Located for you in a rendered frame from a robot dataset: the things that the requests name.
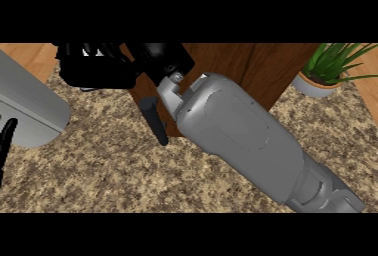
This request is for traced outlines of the green plant in grey pot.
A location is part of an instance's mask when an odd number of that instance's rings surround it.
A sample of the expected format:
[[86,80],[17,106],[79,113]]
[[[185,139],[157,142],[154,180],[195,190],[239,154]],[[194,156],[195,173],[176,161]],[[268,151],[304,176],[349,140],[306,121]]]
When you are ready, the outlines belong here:
[[293,80],[294,88],[309,97],[325,98],[344,82],[378,78],[378,74],[347,76],[361,66],[353,61],[378,48],[378,43],[322,43]]

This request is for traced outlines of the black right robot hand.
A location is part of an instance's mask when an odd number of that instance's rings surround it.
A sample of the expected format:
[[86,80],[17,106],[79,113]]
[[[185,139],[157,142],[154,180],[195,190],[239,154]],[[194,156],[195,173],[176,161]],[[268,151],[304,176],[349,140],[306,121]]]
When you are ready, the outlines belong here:
[[58,47],[59,76],[71,87],[133,89],[142,73],[155,85],[176,72],[186,75],[195,61],[180,43],[126,43],[135,60],[121,52],[121,43],[64,43]]

